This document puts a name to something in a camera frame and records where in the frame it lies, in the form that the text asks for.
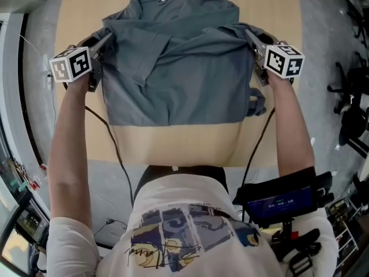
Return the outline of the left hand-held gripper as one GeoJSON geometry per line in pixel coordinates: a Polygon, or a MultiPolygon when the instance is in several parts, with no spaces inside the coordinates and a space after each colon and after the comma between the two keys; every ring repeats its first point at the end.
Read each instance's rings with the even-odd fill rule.
{"type": "Polygon", "coordinates": [[[75,48],[69,48],[49,60],[51,73],[56,83],[72,83],[83,75],[89,76],[89,92],[95,92],[101,78],[100,56],[111,47],[112,33],[102,39],[92,35],[83,39],[75,48]]]}

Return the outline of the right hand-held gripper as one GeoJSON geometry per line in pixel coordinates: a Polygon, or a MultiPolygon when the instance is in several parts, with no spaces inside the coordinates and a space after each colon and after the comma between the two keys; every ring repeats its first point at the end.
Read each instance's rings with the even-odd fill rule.
{"type": "Polygon", "coordinates": [[[255,36],[251,30],[246,29],[245,37],[256,53],[255,73],[263,87],[269,84],[267,71],[282,79],[292,79],[301,75],[305,55],[294,46],[277,45],[278,39],[267,32],[255,36]]]}

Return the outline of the grey robe with belt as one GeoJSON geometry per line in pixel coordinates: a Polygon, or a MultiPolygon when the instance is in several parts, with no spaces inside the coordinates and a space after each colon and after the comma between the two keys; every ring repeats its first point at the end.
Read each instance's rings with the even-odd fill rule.
{"type": "Polygon", "coordinates": [[[114,126],[234,123],[265,113],[250,87],[254,52],[228,0],[130,0],[103,20],[111,33],[103,96],[114,126]]]}

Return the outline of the person's left forearm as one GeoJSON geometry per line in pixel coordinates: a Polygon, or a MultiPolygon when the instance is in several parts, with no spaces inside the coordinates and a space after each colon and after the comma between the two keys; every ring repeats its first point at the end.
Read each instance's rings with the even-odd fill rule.
{"type": "Polygon", "coordinates": [[[59,110],[48,161],[51,217],[92,227],[85,139],[85,97],[89,76],[68,84],[59,110]]]}

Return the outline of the person's right forearm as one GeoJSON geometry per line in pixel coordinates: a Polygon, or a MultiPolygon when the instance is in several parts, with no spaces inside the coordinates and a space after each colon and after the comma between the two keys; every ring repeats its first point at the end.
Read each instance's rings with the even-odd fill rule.
{"type": "Polygon", "coordinates": [[[307,126],[292,84],[268,72],[276,115],[277,165],[285,176],[315,165],[307,126]]]}

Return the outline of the black office chair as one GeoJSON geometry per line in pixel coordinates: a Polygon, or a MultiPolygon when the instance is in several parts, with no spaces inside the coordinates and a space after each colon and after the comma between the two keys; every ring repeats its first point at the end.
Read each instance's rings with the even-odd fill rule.
{"type": "Polygon", "coordinates": [[[340,72],[341,87],[327,86],[328,92],[341,94],[340,100],[333,109],[335,114],[341,114],[345,107],[352,104],[359,105],[362,94],[369,96],[369,65],[365,65],[366,61],[363,59],[359,61],[361,66],[349,69],[347,74],[339,62],[335,63],[340,72]]]}
{"type": "Polygon", "coordinates": [[[350,6],[347,11],[347,15],[354,23],[354,38],[357,39],[365,48],[369,47],[369,12],[364,11],[361,14],[360,11],[350,6]]]}

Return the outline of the black framed glass window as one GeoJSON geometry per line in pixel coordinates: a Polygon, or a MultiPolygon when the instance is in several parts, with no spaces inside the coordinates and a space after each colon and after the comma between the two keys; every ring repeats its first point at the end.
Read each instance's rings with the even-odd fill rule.
{"type": "MultiPolygon", "coordinates": [[[[23,76],[23,44],[20,36],[24,14],[0,13],[0,118],[11,157],[25,166],[30,173],[39,169],[39,163],[31,146],[21,103],[20,77],[23,76]]],[[[40,196],[39,190],[29,189],[40,211],[50,218],[50,209],[40,196]]],[[[29,265],[29,244],[10,228],[10,240],[6,240],[5,259],[12,265],[21,265],[21,272],[29,265]]]]}

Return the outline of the person's black trousers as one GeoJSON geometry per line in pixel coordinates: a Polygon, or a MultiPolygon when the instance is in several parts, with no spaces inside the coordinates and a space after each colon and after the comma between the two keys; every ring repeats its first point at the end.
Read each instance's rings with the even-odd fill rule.
{"type": "Polygon", "coordinates": [[[214,166],[148,166],[134,195],[133,211],[201,205],[233,213],[224,169],[214,166]]]}

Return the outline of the black monitor screen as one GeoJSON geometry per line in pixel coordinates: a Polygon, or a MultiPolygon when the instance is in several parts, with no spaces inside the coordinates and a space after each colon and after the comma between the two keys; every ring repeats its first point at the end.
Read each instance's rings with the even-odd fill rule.
{"type": "Polygon", "coordinates": [[[267,227],[331,203],[332,183],[331,172],[316,175],[315,168],[309,167],[266,182],[245,184],[237,190],[233,204],[242,206],[259,227],[267,227]]]}

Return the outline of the person's white printed t-shirt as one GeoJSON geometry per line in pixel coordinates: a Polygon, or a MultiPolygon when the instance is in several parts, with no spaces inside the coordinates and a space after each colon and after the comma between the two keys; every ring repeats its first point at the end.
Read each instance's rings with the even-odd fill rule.
{"type": "Polygon", "coordinates": [[[138,192],[127,230],[105,257],[83,223],[56,217],[48,277],[292,277],[210,177],[165,176],[138,192]]]}

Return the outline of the black monitor mount rig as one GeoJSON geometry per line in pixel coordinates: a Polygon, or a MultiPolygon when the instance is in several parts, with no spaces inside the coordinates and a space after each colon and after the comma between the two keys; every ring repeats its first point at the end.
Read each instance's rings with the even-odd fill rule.
{"type": "Polygon", "coordinates": [[[272,250],[279,262],[288,264],[287,273],[300,277],[312,268],[312,257],[317,255],[322,245],[318,242],[320,230],[314,228],[300,235],[292,231],[292,219],[283,222],[280,231],[272,235],[272,250]]]}

